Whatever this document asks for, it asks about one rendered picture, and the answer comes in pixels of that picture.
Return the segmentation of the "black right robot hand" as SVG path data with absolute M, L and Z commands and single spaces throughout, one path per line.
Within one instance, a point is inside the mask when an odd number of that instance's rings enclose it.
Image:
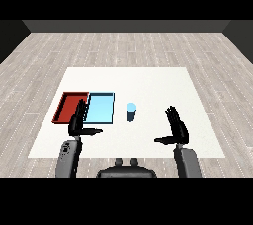
M 160 142 L 164 145 L 168 144 L 188 144 L 189 132 L 185 123 L 180 119 L 180 116 L 175 107 L 170 106 L 166 111 L 168 122 L 171 127 L 171 136 L 155 138 L 155 142 Z

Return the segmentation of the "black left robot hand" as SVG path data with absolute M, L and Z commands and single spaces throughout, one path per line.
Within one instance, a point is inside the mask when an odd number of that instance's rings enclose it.
M 80 135 L 93 136 L 97 133 L 102 133 L 102 129 L 84 128 L 83 119 L 87 113 L 87 105 L 83 99 L 80 99 L 75 110 L 75 114 L 71 117 L 68 124 L 68 134 L 72 137 Z

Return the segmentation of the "red shallow open box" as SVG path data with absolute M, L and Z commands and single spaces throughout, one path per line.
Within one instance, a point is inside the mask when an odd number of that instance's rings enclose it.
M 64 92 L 55 111 L 52 123 L 68 124 L 80 100 L 87 102 L 88 92 Z

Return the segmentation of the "light blue shallow open box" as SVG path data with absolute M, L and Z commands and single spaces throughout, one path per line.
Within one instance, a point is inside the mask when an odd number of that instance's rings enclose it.
M 92 92 L 88 97 L 84 124 L 112 124 L 115 94 L 112 92 Z

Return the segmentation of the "small blue can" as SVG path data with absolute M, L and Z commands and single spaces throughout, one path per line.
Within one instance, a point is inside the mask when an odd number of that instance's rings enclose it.
M 136 104 L 128 103 L 126 105 L 126 120 L 128 122 L 133 122 L 134 117 L 135 117 L 135 113 L 136 113 Z

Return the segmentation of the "dark grey robot body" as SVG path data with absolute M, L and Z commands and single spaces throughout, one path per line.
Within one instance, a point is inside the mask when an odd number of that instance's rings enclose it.
M 124 166 L 123 159 L 117 158 L 115 165 L 100 170 L 97 178 L 156 178 L 156 174 L 151 169 L 140 167 L 136 158 L 130 159 L 129 166 Z

